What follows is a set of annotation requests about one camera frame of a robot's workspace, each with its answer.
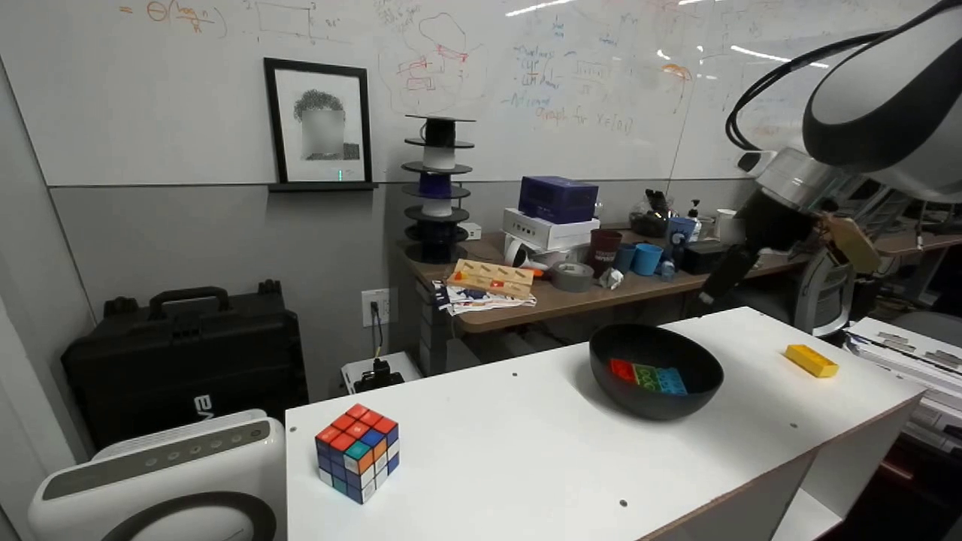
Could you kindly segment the white mug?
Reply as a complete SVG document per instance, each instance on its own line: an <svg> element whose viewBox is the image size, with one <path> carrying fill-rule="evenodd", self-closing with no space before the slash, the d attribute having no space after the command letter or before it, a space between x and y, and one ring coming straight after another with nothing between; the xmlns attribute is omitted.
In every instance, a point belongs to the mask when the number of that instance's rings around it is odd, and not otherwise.
<svg viewBox="0 0 962 541"><path fill-rule="evenodd" d="M738 217L737 211L724 208L717 209L715 236L718 238L719 243L727 244L728 246L740 244L745 240L745 226L743 226L743 221Z"/></svg>

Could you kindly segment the office chair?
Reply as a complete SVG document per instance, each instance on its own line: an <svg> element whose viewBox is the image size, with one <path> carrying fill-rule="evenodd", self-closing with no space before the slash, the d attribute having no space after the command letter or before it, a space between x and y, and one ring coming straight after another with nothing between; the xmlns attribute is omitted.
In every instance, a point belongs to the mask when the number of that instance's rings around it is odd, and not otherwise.
<svg viewBox="0 0 962 541"><path fill-rule="evenodd" d="M815 337L827 337L849 322L855 277L852 264L820 249L796 273L739 284L732 291L733 301Z"/></svg>

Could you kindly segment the whiteboard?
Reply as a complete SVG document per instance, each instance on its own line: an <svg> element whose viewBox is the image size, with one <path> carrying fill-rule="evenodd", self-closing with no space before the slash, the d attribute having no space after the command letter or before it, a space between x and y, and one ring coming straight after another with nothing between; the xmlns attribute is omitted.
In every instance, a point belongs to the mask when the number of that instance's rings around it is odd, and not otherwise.
<svg viewBox="0 0 962 541"><path fill-rule="evenodd" d="M0 0L0 61L49 187L277 181L265 58L368 72L374 182L469 119L467 180L739 177L760 76L936 0Z"/></svg>

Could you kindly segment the pile of magazines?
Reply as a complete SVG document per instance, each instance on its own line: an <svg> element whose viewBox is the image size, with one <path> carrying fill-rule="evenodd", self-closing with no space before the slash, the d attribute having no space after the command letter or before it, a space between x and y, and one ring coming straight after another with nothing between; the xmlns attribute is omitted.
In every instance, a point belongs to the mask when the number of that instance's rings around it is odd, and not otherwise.
<svg viewBox="0 0 962 541"><path fill-rule="evenodd" d="M460 286L447 286L439 280L431 282L430 291L433 306L448 316L537 305L537 299L533 295L527 295L526 298L505 297L505 295L496 295L492 292L468 290Z"/></svg>

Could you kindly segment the wooden desk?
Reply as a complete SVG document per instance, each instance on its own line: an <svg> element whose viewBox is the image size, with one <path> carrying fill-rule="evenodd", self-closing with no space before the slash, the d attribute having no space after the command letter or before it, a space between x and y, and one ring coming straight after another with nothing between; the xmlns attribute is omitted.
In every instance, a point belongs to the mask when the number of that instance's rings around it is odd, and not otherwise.
<svg viewBox="0 0 962 541"><path fill-rule="evenodd" d="M496 250L495 240L502 240L503 235L492 234L482 240L471 240L460 244L468 258L475 260L495 259L499 252ZM935 253L937 250L948 249L962 244L962 235L934 235L932 232L923 233L923 249L916 249L913 234L907 231L894 235L880 237L876 241L876 249L880 255L896 257L905 255ZM405 263L416 280L420 301L426 308L420 308L422 322L419 326L418 367L423 376L433 376L460 370L455 367L455 361L448 353L448 341L459 338L461 334L480 334L503 328L525 325L558 316L572 316L587 313L602 308L634 304L638 301L648 301L653 298L669 297L697 290L704 284L706 275L690 275L680 273L673 281L662 282L654 277L640 277L629 274L622 286L612 290L604 290L598 286L591 286L587 292L564 292L554 288L549 282L536 281L532 292L536 298L534 306L520 306L498 308L484 312L467 313L451 318L446 312L430 308L429 301L433 297L428 295L433 280L443 280L451 273L451 266L443 264L426 264L412 260L407 256L410 242L398 243L399 260ZM796 267L803 266L810 256L797 255L790 258L786 255L767 254L760 257L759 267L750 271L748 278L762 277L762 275L787 273Z"/></svg>

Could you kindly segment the dark red mug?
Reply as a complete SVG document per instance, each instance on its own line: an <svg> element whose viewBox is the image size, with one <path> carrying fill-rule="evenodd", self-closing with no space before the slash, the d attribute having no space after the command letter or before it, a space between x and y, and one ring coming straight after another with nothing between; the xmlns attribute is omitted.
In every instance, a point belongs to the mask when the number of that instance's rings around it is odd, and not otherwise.
<svg viewBox="0 0 962 541"><path fill-rule="evenodd" d="M621 243L622 233L619 231L602 228L591 231L586 264L595 280L613 266Z"/></svg>

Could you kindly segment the yellow LEGO block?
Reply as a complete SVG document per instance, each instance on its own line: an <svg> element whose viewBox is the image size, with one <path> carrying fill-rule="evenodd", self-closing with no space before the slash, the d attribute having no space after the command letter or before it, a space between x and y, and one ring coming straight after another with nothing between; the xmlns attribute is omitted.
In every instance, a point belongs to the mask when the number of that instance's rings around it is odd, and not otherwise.
<svg viewBox="0 0 962 541"><path fill-rule="evenodd" d="M803 343L786 346L784 356L815 378L831 378L839 372L838 364Z"/></svg>

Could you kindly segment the wooden peg board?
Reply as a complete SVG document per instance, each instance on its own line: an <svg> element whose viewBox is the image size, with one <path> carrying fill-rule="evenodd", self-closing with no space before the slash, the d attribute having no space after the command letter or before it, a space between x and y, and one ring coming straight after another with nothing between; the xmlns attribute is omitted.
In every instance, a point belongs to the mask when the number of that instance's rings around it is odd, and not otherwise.
<svg viewBox="0 0 962 541"><path fill-rule="evenodd" d="M487 261L460 259L446 278L448 286L510 298L528 298L534 284L531 268L499 266Z"/></svg>

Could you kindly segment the black framed picture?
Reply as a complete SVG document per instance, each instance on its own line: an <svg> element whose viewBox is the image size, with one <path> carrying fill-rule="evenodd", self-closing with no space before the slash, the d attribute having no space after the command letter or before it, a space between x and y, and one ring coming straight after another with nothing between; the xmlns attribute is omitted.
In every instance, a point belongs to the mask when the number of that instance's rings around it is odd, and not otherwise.
<svg viewBox="0 0 962 541"><path fill-rule="evenodd" d="M372 191L367 69L279 58L265 58L262 68L277 177L271 191Z"/></svg>

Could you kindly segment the white flat box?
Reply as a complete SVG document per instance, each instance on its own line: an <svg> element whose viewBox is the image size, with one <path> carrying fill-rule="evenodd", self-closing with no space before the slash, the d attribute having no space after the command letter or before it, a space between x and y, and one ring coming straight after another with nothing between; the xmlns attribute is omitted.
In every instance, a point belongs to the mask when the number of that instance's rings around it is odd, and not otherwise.
<svg viewBox="0 0 962 541"><path fill-rule="evenodd" d="M535 249L554 251L590 243L591 231L599 227L598 219L556 225L549 220L526 216L518 209L506 208L503 211L502 231Z"/></svg>

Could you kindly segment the wall socket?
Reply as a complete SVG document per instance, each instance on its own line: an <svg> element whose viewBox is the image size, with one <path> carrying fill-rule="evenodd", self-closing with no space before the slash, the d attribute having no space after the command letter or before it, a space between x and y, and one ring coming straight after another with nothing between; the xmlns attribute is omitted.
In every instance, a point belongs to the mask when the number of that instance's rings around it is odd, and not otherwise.
<svg viewBox="0 0 962 541"><path fill-rule="evenodd" d="M387 325L394 321L392 318L391 289L364 290L361 292L362 316L364 328L371 328L381 322Z"/></svg>

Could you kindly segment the black bowl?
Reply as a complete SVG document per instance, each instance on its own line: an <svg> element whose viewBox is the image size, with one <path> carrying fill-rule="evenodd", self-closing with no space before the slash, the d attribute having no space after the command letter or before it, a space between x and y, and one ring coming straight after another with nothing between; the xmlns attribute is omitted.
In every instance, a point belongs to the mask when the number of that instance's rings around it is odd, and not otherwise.
<svg viewBox="0 0 962 541"><path fill-rule="evenodd" d="M722 364L704 346L664 328L639 323L606 325L588 340L588 351L592 376L605 395L622 410L646 420L674 421L697 412L725 380ZM676 367L688 394L671 396L620 380L611 372L611 358L650 367Z"/></svg>

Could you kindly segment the black hard carrying case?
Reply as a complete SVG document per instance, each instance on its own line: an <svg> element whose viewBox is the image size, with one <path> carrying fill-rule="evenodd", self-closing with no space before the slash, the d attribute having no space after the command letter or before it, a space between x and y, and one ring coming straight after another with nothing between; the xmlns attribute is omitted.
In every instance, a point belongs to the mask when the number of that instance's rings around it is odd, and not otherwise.
<svg viewBox="0 0 962 541"><path fill-rule="evenodd" d="M248 409L283 420L309 401L298 315L276 280L242 295L206 286L145 306L111 299L61 364L99 451Z"/></svg>

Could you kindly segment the white air purifier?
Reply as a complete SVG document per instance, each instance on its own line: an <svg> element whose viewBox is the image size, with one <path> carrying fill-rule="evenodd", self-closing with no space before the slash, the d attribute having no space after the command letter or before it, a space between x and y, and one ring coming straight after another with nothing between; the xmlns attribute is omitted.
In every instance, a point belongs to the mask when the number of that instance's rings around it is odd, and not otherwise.
<svg viewBox="0 0 962 541"><path fill-rule="evenodd" d="M37 541L286 541L281 422L254 409L108 446L48 476Z"/></svg>

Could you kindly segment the colourful puzzle cube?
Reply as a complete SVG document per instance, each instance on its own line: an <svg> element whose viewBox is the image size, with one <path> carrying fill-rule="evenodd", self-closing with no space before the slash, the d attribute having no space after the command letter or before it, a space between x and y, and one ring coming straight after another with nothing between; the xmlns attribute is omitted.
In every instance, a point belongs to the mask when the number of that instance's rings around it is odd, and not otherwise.
<svg viewBox="0 0 962 541"><path fill-rule="evenodd" d="M315 435L319 478L364 506L400 465L400 425L357 403Z"/></svg>

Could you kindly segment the stack of filament spools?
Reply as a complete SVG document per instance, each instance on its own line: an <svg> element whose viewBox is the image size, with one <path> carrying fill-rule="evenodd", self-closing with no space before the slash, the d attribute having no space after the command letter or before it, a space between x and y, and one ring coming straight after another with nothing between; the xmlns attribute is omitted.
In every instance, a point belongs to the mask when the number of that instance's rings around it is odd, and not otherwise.
<svg viewBox="0 0 962 541"><path fill-rule="evenodd" d="M423 264L451 264L463 257L461 243L470 237L461 226L470 218L470 213L459 206L461 200L470 196L470 191L452 181L454 176L472 171L472 167L457 163L455 158L457 150L474 148L474 144L459 140L456 133L459 123L470 120L426 114L408 117L422 120L423 124L418 137L404 140L406 144L422 148L419 160L401 165L403 171L419 175L415 183L402 186L404 194L420 201L404 210L405 216L413 220L405 229L405 235L412 242L405 254L409 260Z"/></svg>

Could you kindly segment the grey duct tape roll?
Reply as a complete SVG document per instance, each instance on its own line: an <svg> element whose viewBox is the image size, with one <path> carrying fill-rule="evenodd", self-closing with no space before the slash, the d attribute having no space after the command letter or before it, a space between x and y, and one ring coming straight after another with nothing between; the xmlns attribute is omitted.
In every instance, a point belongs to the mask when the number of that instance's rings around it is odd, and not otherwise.
<svg viewBox="0 0 962 541"><path fill-rule="evenodd" d="M577 261L557 261L549 274L553 287L563 292L587 292L594 284L594 270Z"/></svg>

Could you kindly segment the purple box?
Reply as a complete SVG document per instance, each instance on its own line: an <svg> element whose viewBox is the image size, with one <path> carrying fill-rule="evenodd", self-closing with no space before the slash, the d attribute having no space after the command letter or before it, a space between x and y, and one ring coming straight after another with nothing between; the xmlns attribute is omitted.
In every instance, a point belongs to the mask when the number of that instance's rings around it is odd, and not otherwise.
<svg viewBox="0 0 962 541"><path fill-rule="evenodd" d="M597 185L560 176L525 176L516 209L554 225L587 222L594 218L598 192Z"/></svg>

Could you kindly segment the white box with black adapter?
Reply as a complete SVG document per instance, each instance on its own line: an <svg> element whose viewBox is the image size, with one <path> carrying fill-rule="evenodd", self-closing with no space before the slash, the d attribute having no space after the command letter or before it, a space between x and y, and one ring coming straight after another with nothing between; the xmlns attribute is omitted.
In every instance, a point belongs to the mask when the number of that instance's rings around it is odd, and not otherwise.
<svg viewBox="0 0 962 541"><path fill-rule="evenodd" d="M412 382L422 378L418 367L405 352L348 363L340 369L347 393L357 394Z"/></svg>

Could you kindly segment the dark bowl of items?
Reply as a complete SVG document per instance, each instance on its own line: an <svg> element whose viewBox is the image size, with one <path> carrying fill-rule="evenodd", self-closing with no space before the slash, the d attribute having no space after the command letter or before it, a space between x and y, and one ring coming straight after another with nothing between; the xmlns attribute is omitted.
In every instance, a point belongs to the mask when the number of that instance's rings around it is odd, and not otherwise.
<svg viewBox="0 0 962 541"><path fill-rule="evenodd" d="M629 213L633 233L644 237L666 237L673 216L671 203L662 189L646 189L645 198Z"/></svg>

